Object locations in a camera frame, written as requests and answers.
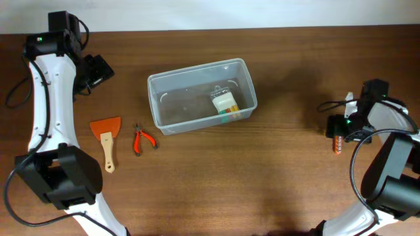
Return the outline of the orange scraper with wooden handle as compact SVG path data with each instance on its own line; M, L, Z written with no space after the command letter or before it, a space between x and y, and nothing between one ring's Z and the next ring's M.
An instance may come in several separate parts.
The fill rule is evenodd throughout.
M100 141L104 150L105 171L113 173L115 170L113 159L114 139L119 134L121 128L121 117L111 117L107 119L91 121L89 123L95 138Z

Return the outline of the clear plastic container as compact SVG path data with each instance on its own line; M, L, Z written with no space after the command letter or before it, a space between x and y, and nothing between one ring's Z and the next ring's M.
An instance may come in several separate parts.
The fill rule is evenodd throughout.
M176 69L149 76L148 97L155 126L168 136L248 118L257 96L241 58ZM210 94L229 87L239 111L219 115Z

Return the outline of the clear pack of coloured plugs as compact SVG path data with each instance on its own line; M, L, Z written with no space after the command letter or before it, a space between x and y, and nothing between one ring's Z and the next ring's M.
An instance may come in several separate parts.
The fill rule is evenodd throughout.
M215 86L210 99L219 115L240 110L229 87Z

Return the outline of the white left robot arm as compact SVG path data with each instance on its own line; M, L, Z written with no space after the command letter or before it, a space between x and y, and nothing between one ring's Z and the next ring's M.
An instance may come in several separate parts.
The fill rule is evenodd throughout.
M102 194L102 169L79 147L73 102L114 75L99 55L82 55L86 25L66 11L48 15L49 29L29 35L23 56L33 81L33 128L14 173L46 204L74 218L88 235L127 235Z

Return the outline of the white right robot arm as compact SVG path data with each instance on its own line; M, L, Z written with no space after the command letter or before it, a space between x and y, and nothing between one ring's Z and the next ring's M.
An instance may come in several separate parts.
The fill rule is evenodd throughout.
M364 82L359 98L348 93L344 100L321 103L325 112L344 106L343 114L330 115L325 135L333 140L335 153L344 142L356 142L349 178L357 202L340 216L324 220L311 235L374 235L389 224L419 217L419 179L404 174L419 173L419 127L402 101L389 96L389 83L380 79ZM382 146L358 187L354 167L364 144L378 136Z

